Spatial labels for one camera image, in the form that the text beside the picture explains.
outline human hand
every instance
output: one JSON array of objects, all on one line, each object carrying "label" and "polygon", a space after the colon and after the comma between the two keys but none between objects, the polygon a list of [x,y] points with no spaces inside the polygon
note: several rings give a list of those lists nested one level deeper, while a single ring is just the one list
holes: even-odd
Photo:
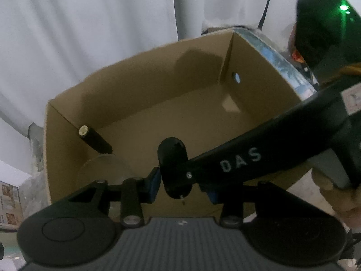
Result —
[{"label": "human hand", "polygon": [[312,170],[312,179],[347,226],[361,227],[361,186],[356,189],[338,189],[326,175],[315,168]]}]

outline cardboard box flap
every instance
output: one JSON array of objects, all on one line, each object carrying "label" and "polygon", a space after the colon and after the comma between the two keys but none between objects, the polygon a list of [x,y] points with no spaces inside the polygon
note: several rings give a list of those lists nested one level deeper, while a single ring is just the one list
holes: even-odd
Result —
[{"label": "cardboard box flap", "polygon": [[180,41],[105,67],[50,101],[75,127],[95,129],[216,84],[233,32]]}]

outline gray ribbed surface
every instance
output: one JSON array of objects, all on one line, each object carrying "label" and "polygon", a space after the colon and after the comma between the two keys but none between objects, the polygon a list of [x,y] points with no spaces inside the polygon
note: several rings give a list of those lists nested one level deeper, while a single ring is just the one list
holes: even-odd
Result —
[{"label": "gray ribbed surface", "polygon": [[23,271],[340,271],[335,264],[317,268],[281,266],[265,259],[240,231],[219,227],[213,218],[153,218],[126,230],[103,257],[79,267],[58,269],[29,264]]}]

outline screw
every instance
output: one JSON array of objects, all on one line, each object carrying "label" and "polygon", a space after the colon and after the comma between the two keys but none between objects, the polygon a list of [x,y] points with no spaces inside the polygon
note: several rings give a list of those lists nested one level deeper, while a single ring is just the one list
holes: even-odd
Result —
[{"label": "screw", "polygon": [[127,225],[137,225],[140,223],[140,217],[135,215],[128,215],[123,219],[123,222]]},{"label": "screw", "polygon": [[89,131],[89,127],[83,125],[82,127],[79,128],[79,135],[84,136],[88,133],[88,131]]}]

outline hole in cardboard box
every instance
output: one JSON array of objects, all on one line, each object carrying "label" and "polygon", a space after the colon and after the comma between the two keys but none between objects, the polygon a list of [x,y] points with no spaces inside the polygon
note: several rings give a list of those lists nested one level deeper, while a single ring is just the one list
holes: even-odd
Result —
[{"label": "hole in cardboard box", "polygon": [[241,78],[239,77],[238,73],[233,72],[232,77],[237,84],[239,84],[241,82]]}]

